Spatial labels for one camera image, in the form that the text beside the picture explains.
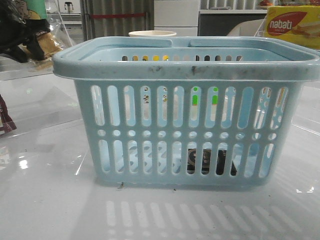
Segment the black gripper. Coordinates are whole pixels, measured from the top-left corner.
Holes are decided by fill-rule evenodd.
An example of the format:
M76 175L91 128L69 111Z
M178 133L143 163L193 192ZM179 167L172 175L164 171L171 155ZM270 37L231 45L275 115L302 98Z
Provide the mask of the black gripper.
M9 58L27 63L26 53L19 47L26 45L34 60L45 60L36 36L50 32L50 25L46 19L23 19L15 5L14 0L2 0L0 2L0 51Z

